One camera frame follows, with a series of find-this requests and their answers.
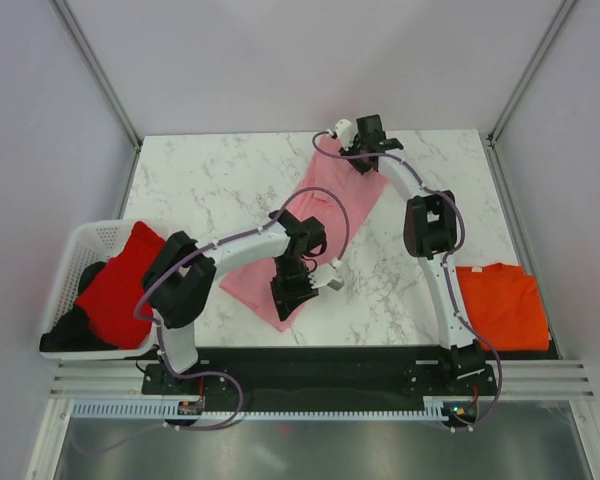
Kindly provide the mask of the pink polo shirt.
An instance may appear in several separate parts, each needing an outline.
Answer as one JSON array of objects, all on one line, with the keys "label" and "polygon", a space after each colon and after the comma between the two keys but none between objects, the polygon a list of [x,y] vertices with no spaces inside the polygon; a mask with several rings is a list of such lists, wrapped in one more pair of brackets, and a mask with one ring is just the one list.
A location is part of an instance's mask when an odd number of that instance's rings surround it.
[{"label": "pink polo shirt", "polygon": [[[349,244],[379,200],[387,180],[376,172],[358,173],[345,160],[336,160],[316,152],[308,166],[300,189],[311,192],[294,199],[287,210],[296,218],[317,218],[325,227],[327,247],[308,266],[327,264],[334,260],[344,245]],[[275,274],[274,261],[263,259],[227,274],[220,288],[244,304],[257,317],[280,332],[288,330],[298,317],[280,322],[271,293],[270,282]]]}]

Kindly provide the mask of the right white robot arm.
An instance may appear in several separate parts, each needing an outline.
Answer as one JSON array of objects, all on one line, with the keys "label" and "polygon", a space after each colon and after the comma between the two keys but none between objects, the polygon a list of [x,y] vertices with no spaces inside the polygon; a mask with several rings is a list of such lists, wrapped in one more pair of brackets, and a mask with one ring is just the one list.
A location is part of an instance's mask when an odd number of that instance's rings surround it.
[{"label": "right white robot arm", "polygon": [[387,136],[378,115],[354,122],[341,120],[335,132],[341,155],[359,173],[379,173],[406,202],[403,242],[425,275],[440,346],[462,353],[479,351],[479,337],[469,323],[454,260],[454,253],[464,244],[466,228],[453,193],[425,184],[400,153],[402,143]]}]

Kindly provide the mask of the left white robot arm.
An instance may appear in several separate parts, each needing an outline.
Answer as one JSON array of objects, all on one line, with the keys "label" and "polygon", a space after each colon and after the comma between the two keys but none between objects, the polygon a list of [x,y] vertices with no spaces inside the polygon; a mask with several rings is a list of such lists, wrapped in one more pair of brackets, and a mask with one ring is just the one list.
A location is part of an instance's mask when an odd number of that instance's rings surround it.
[{"label": "left white robot arm", "polygon": [[270,214],[262,227],[200,246],[185,232],[171,235],[142,279],[143,296],[134,314],[156,325],[165,382],[188,393],[199,382],[195,365],[194,322],[203,312],[214,281],[262,259],[271,259],[274,313],[286,321],[303,303],[318,296],[305,260],[326,250],[322,223],[298,220],[285,209]]}]

